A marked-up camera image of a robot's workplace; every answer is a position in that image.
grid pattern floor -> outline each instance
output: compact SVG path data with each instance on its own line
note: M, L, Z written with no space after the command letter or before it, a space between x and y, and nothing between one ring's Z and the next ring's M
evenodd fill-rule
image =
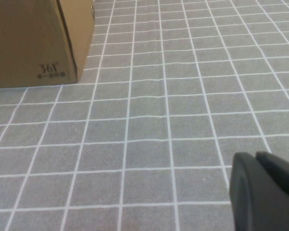
M233 154L289 161L289 0L95 0L78 84L0 90L0 231L231 231Z

white grout line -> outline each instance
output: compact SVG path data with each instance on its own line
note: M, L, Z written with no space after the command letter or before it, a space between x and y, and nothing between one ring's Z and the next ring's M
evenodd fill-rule
M231 2L231 4L233 5L233 7L234 7L235 11L237 12L238 16L240 17L241 21L242 21L243 23L245 23L244 20L242 19L241 15L240 15L239 12L237 11L237 8L236 8L235 5L233 4L232 0L230 0L230 2ZM274 69L272 68L272 66L271 66L271 64L269 63L269 61L267 60L267 57L265 56L262 48L261 48L261 47L259 46L259 44L257 43L255 37L254 37L253 34L250 32L250 29L248 28L247 25L245 25L245 28L247 29L248 33L250 34L251 38L253 39L253 42L256 44L256 46L258 47L258 49L259 49L259 51L261 52L262 56L264 57L264 60L265 60L266 64L267 64L268 67L270 68L271 72L274 74L275 79L277 80L278 84L280 85L280 87L282 88L283 92L285 93L286 97L287 97L288 100L289 100L289 94L288 94L288 92L286 91L286 89L285 89L285 87L283 86L283 84L280 82L280 80L279 80L279 78L278 78L278 76L277 76L277 72L275 72Z
M169 113L169 102L168 102L168 89L167 89L165 54L164 54L163 33L162 33L162 20L161 20L159 0L158 0L158 17L159 17L160 43L161 43L162 62L163 62L165 105L166 105L166 115L167 115L167 132L168 132L168 139L169 139L168 144L169 144L169 155L170 155L170 166L171 166L172 195L173 195L173 203L174 203L174 219L175 219L176 231L180 231L179 208L178 208L178 198L177 198L177 186L176 186L176 180L175 180L173 150L172 150L172 136L171 136L170 113Z
M124 148L123 148L123 162L122 162L120 198L119 198L119 204L120 205L119 205L119 211L118 211L117 231L121 231L122 215L123 215L123 204L124 204L125 167L126 167L126 155L127 155L127 144L128 144L127 141L128 141L128 133L129 133L129 122L130 122L131 84L132 84L132 74L133 74L136 16L137 16L137 0L135 2L134 23L133 23L133 37L132 37L132 46L131 46L131 66L130 66L130 80L129 80L129 95L128 95L127 112L126 112Z
M51 108L51 110L50 110L50 112L49 112L49 115L48 115L48 118L47 118L47 122L46 122L46 124L45 124L45 126L44 126L44 129L43 129L43 133L42 133L42 135L41 135L41 138L39 139L39 143L38 143L38 145L37 145L37 147L36 147L36 149L35 149L35 151L34 151L34 154L33 154L33 156L32 156L32 159L31 159L29 168L28 168L28 170L27 170L27 173L26 173L26 175L25 175L25 178L24 178L24 180L23 180L23 183L22 183L22 185L21 185L21 187L20 187L20 190L19 190L19 193L18 193L18 195L17 195L17 199L16 199L16 201L15 201L14 208L13 208L13 210L12 210L12 212L11 212L11 215L10 215L10 217L9 217L8 223L7 223L6 227L5 227L5 231L8 231L8 230L9 230L10 225L11 225L11 223L12 223L12 220L13 220L13 218L14 218L16 209L17 209L18 204L19 204L19 202L20 202L21 195L22 195L22 193L23 193L23 191L24 191L26 182L27 182L27 180L28 180L28 178L29 178L29 175L30 175L30 173L31 173L31 170L32 170L32 167L33 167L35 158L36 158L37 153L38 153L38 151L39 151L39 147L40 147L40 145L41 145L41 143L42 143L42 141L43 141L43 139L44 139L44 136L45 136L47 127L48 127L48 125L49 125L50 118L51 118L51 116L52 116L52 114L53 114L53 110L54 110L54 107L56 106L56 102L58 102L58 99L59 99L60 93L61 93L61 91L62 91L62 88L63 88L63 85L61 85L61 87L60 87L60 89L59 89L59 91L58 91L57 97L56 97L56 99L55 99L55 103L53 104L53 106L52 106L52 108Z
M263 12L265 13L265 15L270 19L270 21L273 23L273 25L275 26L275 28L279 31L279 33L282 35L282 37L284 38L284 40L289 44L289 40L286 38L286 36L284 35L284 33L279 29L279 27L276 25L276 23L279 22L275 22L264 10L264 8L259 4L258 0L255 0L256 3L258 4L258 6L263 10Z
M243 86L243 84L242 84L242 82L241 82L241 79L240 79L240 77L238 76L237 70L236 70L235 65L234 65L234 63L233 63L233 60L231 59L231 55L230 55L230 53L229 53L229 50L226 48L225 41L224 41L224 39L223 39L223 37L222 37L222 35L221 35L221 32L219 31L219 28L217 27L215 18L213 17L212 11L211 11L211 9L210 9L209 4L208 4L207 1L206 1L206 4L207 4L207 6L208 6L210 15L212 16L213 22L214 22L214 24L216 25L216 29L217 29L217 32L218 32L220 38L221 38L222 44L225 46L225 50L226 50L227 55L228 55L228 58L229 58L229 60L230 60L230 64L231 64L232 69L233 69L233 71L234 71L234 73L235 73L236 79L237 79L237 81L238 81L238 83L239 83L239 85L240 85L240 87L241 87L241 89L242 89L242 91L243 91L244 98L245 98L245 100L246 100L246 102L247 102L247 104L248 104L248 106L249 106L249 108L250 108L252 117L253 117L253 119L254 119L254 121L255 121L255 124L256 124L256 126L257 126L257 128L258 128L258 130L259 130L259 133L260 133L260 135L261 135L261 137L262 137L262 139L263 139L263 142L264 142L264 144L265 144L265 147L266 147L266 149L267 149L268 152L271 152L271 148L270 148L270 146L269 146L269 144L268 144L268 142L267 142L267 140L266 140L266 137L264 136L263 130L262 130L262 128L261 128L261 126L260 126L260 123L259 123L259 121L258 121L258 119L257 119L257 117L256 117L256 114L255 114L255 112L254 112L254 109L253 109L253 107L252 107L252 104L250 103L250 100L249 100L249 98L248 98L248 96L247 96L247 94L246 94L246 92L245 92L245 89L244 89L244 86Z
M26 88L26 90L24 91L19 103L16 105L16 107L14 108L14 110L12 112L12 115L11 115L11 118L10 118L9 122L5 125L5 128L4 128L4 130L2 131L2 133L0 135L0 143L1 143L2 139L3 139L3 136L5 135L5 133L7 131L7 129L9 128L10 124L12 123L12 120L14 119L14 116L16 114L16 110L19 108L21 102L24 100L27 91L28 91L28 88Z
M199 80L200 80L200 84L201 84L201 89L202 89L202 92L203 92L203 95L204 95L204 100L205 100L206 108L207 108L207 111L208 111L208 116L209 116L209 120L210 120L210 126L211 126L212 134L213 134L213 137L214 137L214 141L215 141L215 145L216 145L216 149L217 149L217 153L218 153L218 158L219 158L219 161L221 163L221 166L223 166L222 170L223 170L223 177L224 177L224 180L225 180L225 183L226 183L226 188L229 190L229 179L227 177L227 172L226 172L226 169L224 167L225 164L224 164L224 161L223 161L222 152L221 152L221 149L220 149L220 146L219 146L219 142L218 142L218 139L217 139L217 134L216 134L216 130L215 130L215 126L214 126L214 122L213 122L213 118L212 118L212 114L211 114L211 110L210 110L210 106L209 106L209 102L208 102L208 98L207 98L207 94L206 94L206 89L204 87L204 83L203 83L203 79L202 79L202 75L201 75L201 71L200 71L200 67L199 67L199 62L198 62L198 58L197 58L197 55L196 55L196 51L195 51L195 46L194 46L193 39L192 39L191 30L189 28L189 22L187 20L187 16L186 16L185 6L183 4L183 0L181 0L181 4L182 4L183 11L184 11L186 26L187 26L187 29L188 29L188 34L189 34L191 46L192 46L193 53L194 53L194 59L195 59L195 62L196 62L197 72L198 72Z
M115 3L116 3L116 0L114 0L114 2L113 2L111 15L110 15L110 20L109 20L109 24L108 24L108 28L107 28L107 34L105 36L105 41L104 41L103 50L102 50L102 56L101 56L101 59L100 59L100 63L99 63L99 67L98 67L95 83L98 83L98 80L99 80L101 66L102 66L102 60L103 60L103 55L104 55L104 52L105 52L106 42L107 42L108 33L109 33L109 29L110 29L110 22L111 22L112 15L113 15L113 12L114 12ZM79 149L79 153L78 153L78 157L77 157L77 161L76 161L76 165L75 165L75 170L74 170L72 182L71 182L71 185L70 185L70 189L69 189L69 192L68 192L68 197L67 197L67 200L66 200L66 207L64 209L64 214L63 214L63 218L62 218L60 231L64 230L64 227L65 227L65 224L66 224L68 208L70 206L71 199L72 199L72 194L73 194L73 190L74 190L74 186L75 186L75 181L76 181L77 171L78 171L80 158L81 158L81 154L82 154L82 149L83 149L83 145L84 145L84 142L85 142L85 138L86 138L86 134L87 134L87 130L88 130L88 125L89 125L89 121L90 121L90 115L91 115L91 110L92 110L92 106L93 106L93 102L94 102L96 88L97 88L97 84L94 85L94 90L93 90L93 93L92 93L91 103L90 103L90 107L89 107L88 114L87 114L87 121L86 121L85 129L84 129L84 132L83 132L83 136L82 136L82 139L81 139L81 145L80 145L80 149Z

floor tile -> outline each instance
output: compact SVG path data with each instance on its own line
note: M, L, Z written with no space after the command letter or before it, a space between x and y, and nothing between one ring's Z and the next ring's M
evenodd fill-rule
M45 124L10 125L6 130L0 146L37 145Z
M122 169L124 144L83 146L79 171Z
M87 119L90 102L59 103L55 106L52 121Z
M265 135L289 133L289 112L257 113L256 116Z
M23 177L0 178L0 208L13 208Z
M7 124L16 106L0 106L0 124Z
M251 114L213 115L217 136L259 135L259 130Z
M65 206L72 177L72 175L29 177L18 207Z
M126 168L169 166L170 153L167 141L141 141L128 143L126 152Z
M172 138L212 137L209 117L206 115L171 117L170 127Z
M174 96L168 98L170 115L194 115L207 113L203 96Z
M117 208L73 209L67 214L64 230L112 231L117 229L117 223Z
M120 172L77 174L71 205L118 204L120 186Z
M35 148L0 149L0 175L25 174Z
M221 169L178 169L175 178L178 201L228 200Z
M40 147L31 172L74 171L78 153L79 146Z
M235 230L230 205L181 205L179 218L184 231Z
M55 231L59 230L63 211L16 212L12 220L11 231Z
M172 180L169 170L127 171L124 203L172 202Z
M235 138L218 140L225 165L232 165L235 153L243 152L255 155L267 151L262 138Z
M129 121L128 140L167 139L166 118L134 118Z
M172 148L175 167L220 165L214 140L172 141Z
M80 143L86 122L49 123L42 144Z
M211 113L247 112L250 110L242 93L208 95Z
M124 141L125 120L91 121L85 142Z
M123 208L123 231L174 231L174 208L172 206L127 207Z

brown cardboard box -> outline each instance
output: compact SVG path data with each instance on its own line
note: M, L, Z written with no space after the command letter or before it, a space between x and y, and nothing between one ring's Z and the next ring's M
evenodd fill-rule
M0 0L0 88L77 82L94 23L93 0Z

